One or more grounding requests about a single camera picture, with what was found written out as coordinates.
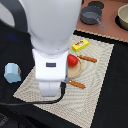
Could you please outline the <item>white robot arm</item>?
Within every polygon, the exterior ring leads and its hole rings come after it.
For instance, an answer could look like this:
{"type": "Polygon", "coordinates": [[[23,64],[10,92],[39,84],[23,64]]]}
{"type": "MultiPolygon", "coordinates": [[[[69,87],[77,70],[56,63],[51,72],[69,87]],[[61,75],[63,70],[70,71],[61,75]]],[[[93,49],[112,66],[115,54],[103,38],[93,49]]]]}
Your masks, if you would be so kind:
{"type": "Polygon", "coordinates": [[[68,79],[70,36],[82,0],[0,0],[0,20],[30,34],[35,78],[43,97],[54,97],[68,79]]]}

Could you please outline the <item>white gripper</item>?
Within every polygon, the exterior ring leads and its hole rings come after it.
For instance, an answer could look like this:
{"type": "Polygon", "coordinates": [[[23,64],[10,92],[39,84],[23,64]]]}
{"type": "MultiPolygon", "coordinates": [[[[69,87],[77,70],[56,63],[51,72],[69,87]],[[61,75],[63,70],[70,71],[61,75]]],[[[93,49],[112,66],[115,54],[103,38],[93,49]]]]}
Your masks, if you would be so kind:
{"type": "Polygon", "coordinates": [[[68,52],[48,55],[32,50],[35,61],[35,78],[42,97],[54,97],[62,82],[68,80],[68,52]]]}

